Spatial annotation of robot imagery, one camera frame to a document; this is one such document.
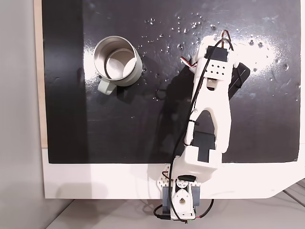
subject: mug handle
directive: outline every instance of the mug handle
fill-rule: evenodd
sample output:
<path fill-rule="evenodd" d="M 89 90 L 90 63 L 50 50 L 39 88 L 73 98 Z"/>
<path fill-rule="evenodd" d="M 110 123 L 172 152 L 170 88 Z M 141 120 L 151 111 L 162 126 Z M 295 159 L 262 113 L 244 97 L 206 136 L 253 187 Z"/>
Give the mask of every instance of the mug handle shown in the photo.
<path fill-rule="evenodd" d="M 110 95 L 111 92 L 113 92 L 113 90 L 115 89 L 115 87 L 115 84 L 111 83 L 109 80 L 102 78 L 97 90 L 106 95 Z"/>

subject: metal mug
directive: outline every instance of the metal mug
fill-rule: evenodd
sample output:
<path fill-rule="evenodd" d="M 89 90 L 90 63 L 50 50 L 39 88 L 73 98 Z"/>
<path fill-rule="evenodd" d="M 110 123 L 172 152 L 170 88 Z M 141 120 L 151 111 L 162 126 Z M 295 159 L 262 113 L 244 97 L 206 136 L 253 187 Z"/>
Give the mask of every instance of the metal mug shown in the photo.
<path fill-rule="evenodd" d="M 94 49 L 94 65 L 102 79 L 98 91 L 110 95 L 116 86 L 130 86 L 142 74 L 142 60 L 128 40 L 106 37 Z"/>

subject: white robotic arm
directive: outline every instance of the white robotic arm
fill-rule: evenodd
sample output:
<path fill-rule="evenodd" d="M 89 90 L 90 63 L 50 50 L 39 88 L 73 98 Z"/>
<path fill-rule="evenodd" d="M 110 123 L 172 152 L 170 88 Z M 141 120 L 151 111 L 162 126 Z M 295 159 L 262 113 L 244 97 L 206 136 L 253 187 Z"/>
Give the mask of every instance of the white robotic arm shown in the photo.
<path fill-rule="evenodd" d="M 205 70 L 201 88 L 193 104 L 189 117 L 186 135 L 184 138 L 185 149 L 181 156 L 173 162 L 171 184 L 170 218 L 181 220 L 194 219 L 194 196 L 199 198 L 195 188 L 209 180 L 213 172 L 222 164 L 222 153 L 227 151 L 230 139 L 231 112 L 229 105 L 228 89 L 231 83 L 233 68 L 237 68 L 239 62 L 236 53 L 231 49 L 215 48 L 214 36 L 207 36 L 202 40 L 195 56 L 192 58 L 190 70 L 195 73 L 193 96 L 202 77 L 205 65 L 210 62 Z M 210 112 L 214 124 L 215 149 L 209 150 L 208 162 L 198 161 L 199 147 L 193 146 L 193 133 L 196 120 L 202 111 Z M 164 187 L 164 177 L 158 180 L 159 187 Z"/>

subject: wall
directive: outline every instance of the wall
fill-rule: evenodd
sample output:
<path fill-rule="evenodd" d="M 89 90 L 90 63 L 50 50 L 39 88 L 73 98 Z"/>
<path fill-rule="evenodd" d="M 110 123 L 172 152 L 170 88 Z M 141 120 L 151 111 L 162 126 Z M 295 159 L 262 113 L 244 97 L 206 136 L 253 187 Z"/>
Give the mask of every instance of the wall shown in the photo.
<path fill-rule="evenodd" d="M 0 229 L 42 229 L 71 201 L 44 199 L 33 0 L 0 1 L 0 31 Z"/>

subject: red wire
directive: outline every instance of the red wire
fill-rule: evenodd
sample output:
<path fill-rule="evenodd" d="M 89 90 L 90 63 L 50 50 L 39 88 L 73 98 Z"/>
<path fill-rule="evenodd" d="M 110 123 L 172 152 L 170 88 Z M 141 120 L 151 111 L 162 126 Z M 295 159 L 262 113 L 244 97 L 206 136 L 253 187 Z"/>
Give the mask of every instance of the red wire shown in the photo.
<path fill-rule="evenodd" d="M 227 34 L 228 39 L 231 41 L 231 37 L 230 37 L 230 34 L 229 34 L 229 31 L 228 31 L 228 30 L 222 31 L 222 33 L 221 33 L 221 38 L 224 38 L 224 33 Z M 221 47 L 224 48 L 224 42 L 221 42 Z"/>

